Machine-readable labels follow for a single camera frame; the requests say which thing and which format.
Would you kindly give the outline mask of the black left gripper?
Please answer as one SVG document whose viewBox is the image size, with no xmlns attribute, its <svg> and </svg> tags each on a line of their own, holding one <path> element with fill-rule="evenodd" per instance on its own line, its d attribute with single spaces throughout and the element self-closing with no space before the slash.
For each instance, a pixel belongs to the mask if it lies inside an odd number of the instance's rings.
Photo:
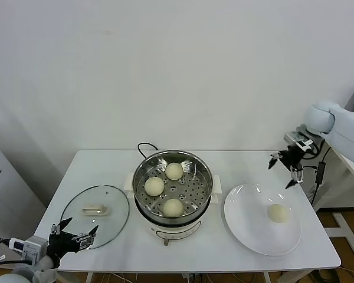
<svg viewBox="0 0 354 283">
<path fill-rule="evenodd" d="M 72 218 L 63 219 L 59 224 L 53 224 L 51 227 L 51 235 L 48 238 L 47 256 L 51 258 L 54 267 L 60 266 L 61 259 L 67 253 L 77 253 L 94 244 L 99 226 L 96 225 L 90 232 L 81 235 L 62 232 L 71 220 Z"/>
</svg>

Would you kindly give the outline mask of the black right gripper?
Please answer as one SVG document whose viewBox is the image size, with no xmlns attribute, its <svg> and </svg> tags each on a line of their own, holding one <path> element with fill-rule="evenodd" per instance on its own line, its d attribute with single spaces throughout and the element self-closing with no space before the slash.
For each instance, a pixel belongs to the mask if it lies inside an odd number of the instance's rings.
<svg viewBox="0 0 354 283">
<path fill-rule="evenodd" d="M 285 189 L 303 182 L 301 160 L 304 157 L 304 151 L 300 149 L 287 149 L 272 153 L 270 156 L 271 159 L 268 163 L 268 169 L 271 169 L 278 161 L 281 161 L 291 173 L 291 180 L 288 182 Z"/>
</svg>

